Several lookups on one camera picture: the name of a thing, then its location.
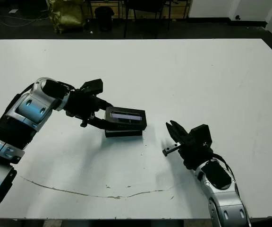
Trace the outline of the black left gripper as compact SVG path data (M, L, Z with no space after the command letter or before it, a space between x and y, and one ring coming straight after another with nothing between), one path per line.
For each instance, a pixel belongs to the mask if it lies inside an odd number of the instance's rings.
M99 129L108 129L108 122L105 119L98 117L91 118L94 113L99 110L106 110L107 107L113 105L94 95L87 95L80 89L71 90L68 101L64 106L66 116L76 117L82 120L81 127L86 127L88 124Z

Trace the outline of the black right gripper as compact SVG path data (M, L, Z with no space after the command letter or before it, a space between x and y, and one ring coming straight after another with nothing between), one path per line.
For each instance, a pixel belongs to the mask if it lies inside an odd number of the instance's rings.
M189 170L196 170L202 163L212 158L212 138L210 133L188 133L179 123L170 120L166 123L170 137L175 141L173 145L162 150L164 156L178 151L184 166Z

